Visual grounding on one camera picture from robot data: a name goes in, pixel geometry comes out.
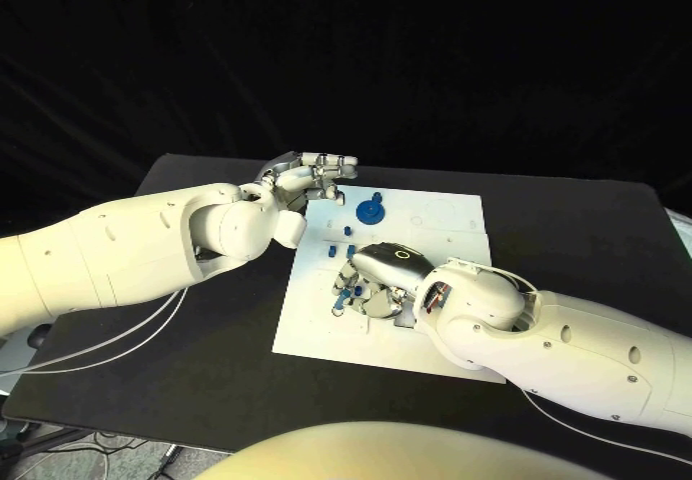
tabletop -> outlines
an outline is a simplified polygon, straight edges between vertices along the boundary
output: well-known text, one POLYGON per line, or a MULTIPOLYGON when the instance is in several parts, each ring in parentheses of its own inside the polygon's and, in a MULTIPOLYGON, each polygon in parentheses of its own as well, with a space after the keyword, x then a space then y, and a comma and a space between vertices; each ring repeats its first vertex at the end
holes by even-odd
MULTIPOLYGON (((166 155, 139 195, 254 180, 255 160, 166 155)), ((493 265, 538 288, 597 301, 692 336, 692 264, 643 184, 567 178, 359 167, 352 185, 482 196, 493 265)), ((290 355, 271 345, 294 251, 278 244, 239 269, 189 289, 176 318, 130 355, 79 372, 25 376, 4 405, 10 418, 193 447, 238 450, 317 424, 385 420, 486 435, 626 478, 678 462, 607 445, 534 409, 511 384, 441 377, 290 355)), ((59 318, 36 355, 43 361, 113 337, 163 300, 59 318)), ((156 330, 64 362, 108 358, 156 330)), ((669 432, 585 417, 536 399, 562 421, 606 438, 692 458, 692 441, 669 432)))

hole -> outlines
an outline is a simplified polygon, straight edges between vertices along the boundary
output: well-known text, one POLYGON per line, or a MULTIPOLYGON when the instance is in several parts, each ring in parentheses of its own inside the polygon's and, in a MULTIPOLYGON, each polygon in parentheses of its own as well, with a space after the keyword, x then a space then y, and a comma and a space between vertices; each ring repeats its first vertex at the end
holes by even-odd
POLYGON ((166 228, 170 228, 170 223, 169 223, 169 220, 166 219, 166 216, 163 215, 163 212, 159 213, 159 218, 162 219, 163 226, 166 228))
POLYGON ((629 357, 630 357, 630 362, 634 364, 642 361, 642 351, 639 350, 637 347, 630 348, 629 357))
POLYGON ((562 327, 562 331, 560 332, 560 338, 565 343, 570 343, 572 340, 572 329, 570 328, 570 325, 565 325, 562 327))

floor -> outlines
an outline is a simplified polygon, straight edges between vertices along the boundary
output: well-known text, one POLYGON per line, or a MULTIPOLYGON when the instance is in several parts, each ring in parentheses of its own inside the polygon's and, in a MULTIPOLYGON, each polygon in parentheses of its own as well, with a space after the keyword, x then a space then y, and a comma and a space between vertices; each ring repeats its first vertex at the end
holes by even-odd
MULTIPOLYGON (((53 430, 52 427, 42 427, 38 434, 45 435, 53 430)), ((98 435, 98 441, 107 447, 120 447, 131 440, 128 437, 105 438, 98 435)), ((140 440, 134 439, 133 446, 139 443, 140 440)), ((61 448, 87 446, 98 448, 94 435, 61 448)), ((9 480, 147 480, 159 468, 169 447, 167 443, 147 442, 136 450, 123 450, 108 458, 91 451, 53 454, 46 460, 43 459, 51 454, 38 454, 16 465, 9 480)), ((226 457, 225 453, 186 448, 176 462, 166 468, 166 473, 175 480, 190 480, 226 457)))

robotic hand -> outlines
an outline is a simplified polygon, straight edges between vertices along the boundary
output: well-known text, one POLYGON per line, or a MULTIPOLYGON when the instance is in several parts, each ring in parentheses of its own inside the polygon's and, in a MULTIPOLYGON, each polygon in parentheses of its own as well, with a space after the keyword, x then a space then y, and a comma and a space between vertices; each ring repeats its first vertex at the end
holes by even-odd
POLYGON ((0 335, 77 310, 146 302, 238 268, 274 238, 296 248, 307 199, 343 204, 358 159, 290 152, 254 183, 117 200, 0 239, 0 335))
POLYGON ((411 302, 415 331, 460 367, 490 368, 596 418, 692 436, 692 340, 640 318, 457 258, 434 267, 392 243, 355 253, 333 293, 336 315, 387 319, 411 302), (361 277, 365 299, 350 295, 361 277))

black backdrop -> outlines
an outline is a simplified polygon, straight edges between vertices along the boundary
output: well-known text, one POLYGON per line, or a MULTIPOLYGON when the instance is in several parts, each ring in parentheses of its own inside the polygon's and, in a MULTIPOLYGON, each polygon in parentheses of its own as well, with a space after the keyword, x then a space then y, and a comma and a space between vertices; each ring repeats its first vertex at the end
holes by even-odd
POLYGON ((692 213, 688 18, 567 3, 0 0, 3 233, 167 152, 642 181, 692 213))

